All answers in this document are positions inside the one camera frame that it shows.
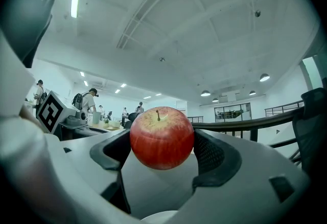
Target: red apple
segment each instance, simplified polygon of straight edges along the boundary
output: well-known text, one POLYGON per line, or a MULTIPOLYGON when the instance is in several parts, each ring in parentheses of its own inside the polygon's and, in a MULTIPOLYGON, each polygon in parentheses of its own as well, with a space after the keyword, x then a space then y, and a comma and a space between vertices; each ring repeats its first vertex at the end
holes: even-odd
POLYGON ((135 156, 153 169, 171 169, 190 155, 194 130, 188 118, 170 107, 157 107, 139 115, 130 130, 135 156))

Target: railing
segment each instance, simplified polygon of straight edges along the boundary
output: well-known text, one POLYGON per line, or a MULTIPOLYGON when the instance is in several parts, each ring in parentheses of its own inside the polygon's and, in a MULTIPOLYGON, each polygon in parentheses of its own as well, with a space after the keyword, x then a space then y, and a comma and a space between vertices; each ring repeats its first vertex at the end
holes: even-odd
POLYGON ((300 108, 300 107, 303 107, 303 106, 304 106, 304 102, 303 101, 298 101, 298 102, 294 102, 294 103, 290 103, 290 104, 285 104, 285 105, 281 105, 281 106, 267 108, 267 109, 265 109, 266 117, 282 114, 285 111, 294 110, 294 109, 297 109, 297 108, 300 108))
MULTIPOLYGON (((241 138, 243 138, 243 131, 250 131, 250 140, 258 141, 258 129, 268 128, 280 124, 284 124, 293 120, 293 118, 298 114, 303 114, 304 107, 297 109, 292 109, 287 112, 277 114, 275 116, 268 116, 265 118, 254 119, 254 120, 244 120, 244 121, 233 121, 233 122, 222 122, 222 123, 192 123, 194 129, 209 130, 214 132, 232 132, 235 135, 235 131, 241 131, 241 138)), ((278 148, 286 146, 289 144, 296 143, 296 138, 282 141, 270 145, 272 148, 278 148)), ((297 151, 289 159, 294 163, 300 163, 300 155, 296 157, 299 153, 297 151)))
POLYGON ((203 116, 188 117, 188 119, 192 123, 203 122, 203 116))

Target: glass partition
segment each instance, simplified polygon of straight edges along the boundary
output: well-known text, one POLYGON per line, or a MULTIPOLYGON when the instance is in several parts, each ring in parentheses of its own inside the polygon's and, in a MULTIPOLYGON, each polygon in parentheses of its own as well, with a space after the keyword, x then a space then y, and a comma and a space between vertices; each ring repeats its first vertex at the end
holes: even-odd
POLYGON ((250 103, 215 108, 216 122, 251 120, 250 103))

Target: black mesh chair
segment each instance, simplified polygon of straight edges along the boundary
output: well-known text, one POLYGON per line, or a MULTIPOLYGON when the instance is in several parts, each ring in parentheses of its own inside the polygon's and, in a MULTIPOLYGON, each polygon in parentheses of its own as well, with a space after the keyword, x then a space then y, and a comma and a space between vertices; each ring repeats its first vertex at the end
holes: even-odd
POLYGON ((139 116, 138 112, 133 112, 128 115, 129 121, 125 122, 124 129, 130 129, 132 127, 133 121, 139 116))
POLYGON ((293 118, 302 169, 311 175, 311 168, 322 144, 327 140, 327 90, 318 88, 301 95, 303 114, 293 118))

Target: backpack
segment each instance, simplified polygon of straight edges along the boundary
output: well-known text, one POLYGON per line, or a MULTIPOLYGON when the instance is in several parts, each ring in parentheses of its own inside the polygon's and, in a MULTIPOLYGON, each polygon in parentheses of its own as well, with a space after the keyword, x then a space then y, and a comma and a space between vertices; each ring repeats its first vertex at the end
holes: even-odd
POLYGON ((77 93, 72 101, 72 105, 78 109, 79 111, 82 110, 82 105, 83 105, 83 97, 86 96, 86 94, 82 95, 80 93, 77 93))
POLYGON ((41 97, 40 97, 40 101, 39 101, 40 106, 42 105, 43 101, 46 99, 46 97, 47 97, 47 95, 48 95, 48 94, 44 91, 43 87, 41 87, 41 88, 42 88, 43 93, 42 93, 42 95, 41 95, 41 97))

